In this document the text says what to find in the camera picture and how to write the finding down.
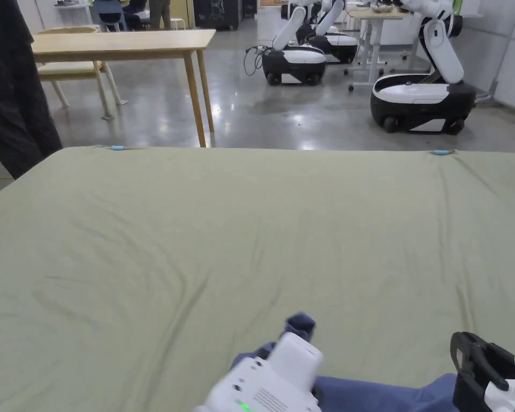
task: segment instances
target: green led light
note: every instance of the green led light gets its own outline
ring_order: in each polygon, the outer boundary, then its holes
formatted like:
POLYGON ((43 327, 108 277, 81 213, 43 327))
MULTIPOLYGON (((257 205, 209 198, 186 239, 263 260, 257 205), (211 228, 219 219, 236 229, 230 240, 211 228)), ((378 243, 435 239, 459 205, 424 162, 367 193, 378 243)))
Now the green led light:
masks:
POLYGON ((240 404, 241 407, 243 407, 245 410, 247 410, 248 412, 252 412, 252 410, 250 409, 250 407, 248 405, 246 405, 245 403, 241 403, 240 404))

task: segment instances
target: gray concrete floor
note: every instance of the gray concrete floor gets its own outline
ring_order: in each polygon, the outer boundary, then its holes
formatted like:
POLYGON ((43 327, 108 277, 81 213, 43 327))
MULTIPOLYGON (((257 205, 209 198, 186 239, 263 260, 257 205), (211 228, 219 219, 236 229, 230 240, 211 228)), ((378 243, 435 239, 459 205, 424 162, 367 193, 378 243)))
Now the gray concrete floor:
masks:
MULTIPOLYGON (((209 144, 297 150, 515 152, 515 112, 503 107, 474 109, 466 129, 456 137, 389 135, 371 119, 370 90, 348 92, 351 77, 343 75, 343 67, 330 66, 323 84, 317 87, 267 86, 261 70, 248 77, 242 66, 244 50, 270 44, 283 24, 278 12, 260 14, 257 20, 244 20, 238 31, 218 32, 205 51, 216 129, 212 140, 207 136, 209 144)), ((403 67, 398 53, 382 57, 389 62, 388 69, 403 67)), ((45 84, 65 146, 197 146, 182 61, 114 62, 111 68, 121 97, 129 100, 117 109, 113 121, 101 119, 101 103, 93 81, 62 83, 71 104, 67 110, 61 108, 53 89, 45 84)), ((114 107, 112 95, 108 99, 114 107)), ((205 119, 202 92, 201 108, 205 119)), ((1 165, 0 176, 7 176, 1 165)), ((8 182, 0 180, 0 190, 8 182)))

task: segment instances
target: blue towel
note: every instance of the blue towel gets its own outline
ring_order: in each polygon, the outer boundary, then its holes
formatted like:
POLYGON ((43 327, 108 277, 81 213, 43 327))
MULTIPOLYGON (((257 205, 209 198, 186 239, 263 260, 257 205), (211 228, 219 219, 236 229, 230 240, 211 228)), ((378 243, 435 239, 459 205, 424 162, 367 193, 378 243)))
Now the blue towel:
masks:
MULTIPOLYGON (((314 321, 304 313, 286 319, 285 332, 293 332, 307 342, 313 336, 314 321)), ((270 352, 268 343, 252 353, 241 353, 233 362, 270 352)), ((423 388, 373 384, 370 382, 319 376, 315 386, 322 391, 323 412, 458 412, 452 404, 455 374, 445 374, 423 388)))

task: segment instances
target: chair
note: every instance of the chair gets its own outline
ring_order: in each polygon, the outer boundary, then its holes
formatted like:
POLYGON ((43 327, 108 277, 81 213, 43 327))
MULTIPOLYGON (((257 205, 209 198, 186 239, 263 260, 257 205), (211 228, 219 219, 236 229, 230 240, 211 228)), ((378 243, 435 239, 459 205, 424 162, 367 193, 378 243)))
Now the chair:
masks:
POLYGON ((151 13, 149 10, 143 10, 143 12, 136 13, 136 16, 141 20, 141 24, 148 29, 151 25, 151 13))
POLYGON ((94 0, 93 9, 97 14, 99 21, 101 22, 101 28, 103 26, 115 26, 116 31, 120 31, 120 23, 122 23, 122 30, 127 31, 128 26, 126 25, 126 19, 124 17, 124 10, 122 9, 122 3, 117 0, 94 0), (102 14, 113 14, 118 15, 118 19, 112 19, 111 21, 105 22, 101 19, 102 14))
MULTIPOLYGON (((61 27, 45 30, 40 34, 56 34, 56 33, 99 33, 101 29, 99 26, 79 26, 79 27, 61 27)), ((110 120, 113 118, 111 110, 108 107, 107 99, 105 96, 105 88, 101 79, 101 73, 105 73, 108 82, 111 85, 113 96, 117 106, 122 106, 127 103, 127 100, 122 100, 116 89, 115 79, 111 69, 106 62, 68 62, 68 63, 45 63, 43 66, 38 67, 38 75, 42 82, 51 82, 55 92, 59 96, 61 104, 64 108, 69 107, 67 97, 59 87, 57 82, 64 80, 83 80, 83 79, 96 79, 97 87, 99 89, 99 97, 105 115, 104 119, 110 120)))
POLYGON ((173 19, 170 19, 170 21, 175 24, 175 30, 177 30, 177 23, 178 22, 182 22, 183 23, 183 29, 185 30, 186 27, 185 27, 185 20, 183 19, 176 19, 176 18, 173 18, 173 19))

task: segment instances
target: blue clip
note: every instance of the blue clip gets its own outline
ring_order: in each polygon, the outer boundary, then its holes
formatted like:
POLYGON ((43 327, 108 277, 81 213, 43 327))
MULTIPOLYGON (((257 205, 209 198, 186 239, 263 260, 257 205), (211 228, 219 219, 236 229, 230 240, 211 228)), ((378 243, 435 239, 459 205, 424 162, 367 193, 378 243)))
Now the blue clip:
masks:
POLYGON ((446 156, 450 155, 451 153, 454 153, 453 150, 434 150, 432 152, 435 156, 446 156))

